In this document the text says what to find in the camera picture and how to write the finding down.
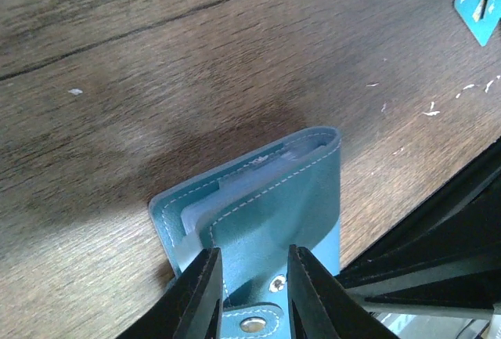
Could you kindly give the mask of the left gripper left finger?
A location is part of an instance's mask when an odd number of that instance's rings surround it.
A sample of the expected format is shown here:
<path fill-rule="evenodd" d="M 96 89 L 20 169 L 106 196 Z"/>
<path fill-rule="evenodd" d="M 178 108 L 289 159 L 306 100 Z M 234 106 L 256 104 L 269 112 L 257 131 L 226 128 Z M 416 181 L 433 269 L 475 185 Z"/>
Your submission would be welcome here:
<path fill-rule="evenodd" d="M 203 249 L 160 300 L 117 338 L 219 338 L 222 308 L 221 251 Z"/>

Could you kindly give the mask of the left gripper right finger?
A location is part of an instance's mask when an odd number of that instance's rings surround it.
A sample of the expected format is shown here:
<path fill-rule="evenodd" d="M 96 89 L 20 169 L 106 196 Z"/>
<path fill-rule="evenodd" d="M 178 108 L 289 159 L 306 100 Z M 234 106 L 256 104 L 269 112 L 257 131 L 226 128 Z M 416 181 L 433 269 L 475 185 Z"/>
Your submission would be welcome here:
<path fill-rule="evenodd" d="M 358 305 L 305 247 L 289 247 L 287 297 L 292 338 L 397 337 Z"/>

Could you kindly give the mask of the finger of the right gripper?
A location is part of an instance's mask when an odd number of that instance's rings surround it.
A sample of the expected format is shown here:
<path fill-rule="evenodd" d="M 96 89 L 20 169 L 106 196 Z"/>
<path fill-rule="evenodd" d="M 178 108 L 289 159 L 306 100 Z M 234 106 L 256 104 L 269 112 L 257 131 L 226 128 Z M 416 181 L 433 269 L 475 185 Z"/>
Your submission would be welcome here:
<path fill-rule="evenodd" d="M 462 276 L 419 273 L 377 282 L 343 271 L 340 284 L 374 313 L 490 319 L 500 307 L 499 269 Z"/>

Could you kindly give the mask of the blue leather card holder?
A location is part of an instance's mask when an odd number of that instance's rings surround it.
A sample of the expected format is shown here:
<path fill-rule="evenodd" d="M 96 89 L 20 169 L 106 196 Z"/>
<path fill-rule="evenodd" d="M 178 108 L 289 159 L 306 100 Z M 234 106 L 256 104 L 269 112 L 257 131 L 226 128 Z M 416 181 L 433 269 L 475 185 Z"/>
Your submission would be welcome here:
<path fill-rule="evenodd" d="M 157 194 L 149 212 L 176 276 L 222 253 L 224 338 L 288 338 L 290 245 L 339 273 L 341 134 L 300 130 Z"/>

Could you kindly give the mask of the teal VIP card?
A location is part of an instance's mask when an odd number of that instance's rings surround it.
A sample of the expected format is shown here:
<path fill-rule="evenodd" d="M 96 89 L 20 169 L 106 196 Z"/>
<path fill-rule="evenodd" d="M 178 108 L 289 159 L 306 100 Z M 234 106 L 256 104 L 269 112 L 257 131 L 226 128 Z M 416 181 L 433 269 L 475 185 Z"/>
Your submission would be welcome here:
<path fill-rule="evenodd" d="M 486 46 L 500 21 L 500 0 L 455 0 L 455 10 L 480 46 Z"/>

